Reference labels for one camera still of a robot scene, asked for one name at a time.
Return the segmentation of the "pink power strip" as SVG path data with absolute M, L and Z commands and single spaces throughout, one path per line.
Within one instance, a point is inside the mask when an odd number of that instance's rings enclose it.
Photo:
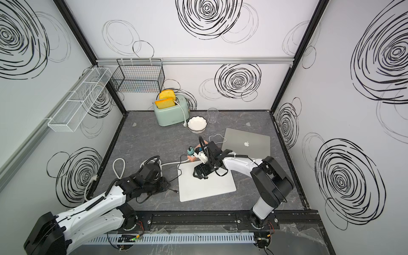
M 201 145 L 197 145 L 196 147 L 194 147 L 194 149 L 195 149 L 195 153 L 194 153 L 194 156 L 188 156 L 188 160 L 190 161 L 190 162 L 195 162 L 195 161 L 201 161 L 200 159 L 198 159 L 197 158 L 197 154 L 199 153 L 199 152 L 201 152 L 201 151 L 203 151 L 203 149 L 201 148 Z

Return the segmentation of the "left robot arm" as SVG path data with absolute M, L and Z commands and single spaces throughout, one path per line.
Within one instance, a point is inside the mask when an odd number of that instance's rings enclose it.
M 147 163 L 138 172 L 114 179 L 99 196 L 68 211 L 40 216 L 23 247 L 28 255 L 68 255 L 86 242 L 121 227 L 139 224 L 128 204 L 142 194 L 167 191 L 171 184 L 158 163 Z

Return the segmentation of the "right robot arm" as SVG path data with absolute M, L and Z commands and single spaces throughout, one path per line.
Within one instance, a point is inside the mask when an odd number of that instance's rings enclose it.
M 221 150 L 214 142 L 201 143 L 195 149 L 190 147 L 188 155 L 201 161 L 193 170 L 193 176 L 200 180 L 208 179 L 212 173 L 223 177 L 230 171 L 252 178 L 260 198 L 252 207 L 249 220 L 257 229 L 266 225 L 274 209 L 287 202 L 287 196 L 295 187 L 293 180 L 271 156 L 253 159 L 229 149 Z

